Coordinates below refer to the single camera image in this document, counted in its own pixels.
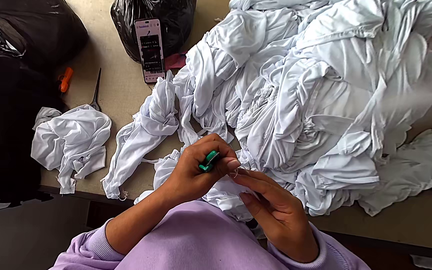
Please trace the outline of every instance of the black scissors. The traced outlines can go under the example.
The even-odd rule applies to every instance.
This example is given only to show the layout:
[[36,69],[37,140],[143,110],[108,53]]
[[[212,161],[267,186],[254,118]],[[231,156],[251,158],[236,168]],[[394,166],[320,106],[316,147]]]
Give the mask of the black scissors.
[[93,102],[89,104],[96,111],[101,111],[98,105],[98,92],[99,92],[99,79],[101,79],[101,68],[99,68],[99,75],[97,76],[96,89],[94,90]]

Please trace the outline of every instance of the orange handle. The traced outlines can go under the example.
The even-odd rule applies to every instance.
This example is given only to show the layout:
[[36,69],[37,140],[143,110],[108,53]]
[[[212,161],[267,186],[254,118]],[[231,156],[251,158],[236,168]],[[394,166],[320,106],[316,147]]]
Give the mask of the orange handle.
[[59,86],[59,89],[62,93],[66,93],[69,88],[69,80],[71,80],[71,77],[73,76],[73,69],[68,67],[66,68],[66,72],[64,72],[63,79],[61,80],[61,85]]

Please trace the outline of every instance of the hand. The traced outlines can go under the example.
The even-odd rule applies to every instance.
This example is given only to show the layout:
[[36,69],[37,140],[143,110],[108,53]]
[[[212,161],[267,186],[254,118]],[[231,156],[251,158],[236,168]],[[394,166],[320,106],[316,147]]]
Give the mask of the hand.
[[[199,164],[211,151],[219,152],[212,170],[203,173]],[[224,175],[241,166],[234,150],[219,135],[207,135],[184,149],[171,176],[156,191],[163,192],[173,206],[197,200]]]
[[262,172],[240,169],[238,173],[230,174],[235,183],[262,195],[260,201],[253,194],[239,194],[268,241],[294,261],[314,261],[319,248],[301,201]]

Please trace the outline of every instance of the ribbed cuff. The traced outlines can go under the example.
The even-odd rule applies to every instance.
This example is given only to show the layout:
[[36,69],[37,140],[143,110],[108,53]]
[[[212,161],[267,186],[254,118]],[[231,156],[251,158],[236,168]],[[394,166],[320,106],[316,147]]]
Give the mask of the ribbed cuff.
[[316,241],[318,242],[319,246],[319,255],[318,257],[309,263],[301,263],[297,261],[291,260],[288,256],[284,255],[279,251],[272,243],[268,242],[268,251],[273,254],[280,262],[286,265],[289,269],[308,269],[308,270],[317,270],[321,269],[327,262],[328,258],[328,249],[326,241],[324,240],[323,236],[321,235],[321,232],[313,225],[311,224],[311,230],[313,236],[316,238]]
[[106,238],[106,225],[111,219],[106,221],[101,228],[97,229],[93,235],[89,237],[86,242],[86,248],[102,261],[122,261],[124,255],[114,250]]

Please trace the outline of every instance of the lavender sweatshirt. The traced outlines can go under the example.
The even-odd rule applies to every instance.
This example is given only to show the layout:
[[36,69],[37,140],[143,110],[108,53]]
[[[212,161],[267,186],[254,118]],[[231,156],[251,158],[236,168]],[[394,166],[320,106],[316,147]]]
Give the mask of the lavender sweatshirt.
[[184,203],[170,210],[126,256],[108,243],[106,224],[73,238],[68,250],[57,257],[51,269],[369,269],[356,255],[313,225],[320,249],[315,261],[293,261],[271,243],[265,250],[245,224],[202,201]]

